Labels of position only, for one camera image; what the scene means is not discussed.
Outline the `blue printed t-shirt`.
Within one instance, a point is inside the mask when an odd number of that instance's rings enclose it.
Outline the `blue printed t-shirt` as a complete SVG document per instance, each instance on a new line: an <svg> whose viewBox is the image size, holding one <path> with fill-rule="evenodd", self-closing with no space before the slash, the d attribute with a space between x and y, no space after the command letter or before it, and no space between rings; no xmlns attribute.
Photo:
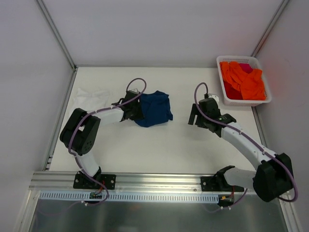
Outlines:
<svg viewBox="0 0 309 232"><path fill-rule="evenodd" d="M169 95L156 91L151 94L142 94L140 97L143 119L134 120L141 127L151 127L173 120Z"/></svg>

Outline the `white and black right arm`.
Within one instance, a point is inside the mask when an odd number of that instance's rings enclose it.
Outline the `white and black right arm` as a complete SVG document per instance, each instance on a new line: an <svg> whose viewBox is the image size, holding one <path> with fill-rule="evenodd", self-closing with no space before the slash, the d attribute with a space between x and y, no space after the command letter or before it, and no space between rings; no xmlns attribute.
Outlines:
<svg viewBox="0 0 309 232"><path fill-rule="evenodd" d="M205 98L192 105L188 123L208 129L229 142L253 166L254 170L226 166L214 175L214 182L221 191L232 186L253 189L258 197L270 202L290 190L296 190L292 162L285 153L277 154L246 134L230 114L222 115L213 98Z"/></svg>

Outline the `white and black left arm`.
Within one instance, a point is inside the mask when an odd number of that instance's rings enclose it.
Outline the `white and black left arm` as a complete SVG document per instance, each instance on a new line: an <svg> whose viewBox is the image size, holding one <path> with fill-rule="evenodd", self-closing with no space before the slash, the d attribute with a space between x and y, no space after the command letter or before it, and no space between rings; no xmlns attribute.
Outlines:
<svg viewBox="0 0 309 232"><path fill-rule="evenodd" d="M74 156L81 169L81 175L84 176L84 183L89 188L95 189L101 183L101 168L91 152L100 126L128 119L142 119L140 97L140 92L128 90L125 97L113 103L109 108L91 113L76 108L69 117L60 134L60 141Z"/></svg>

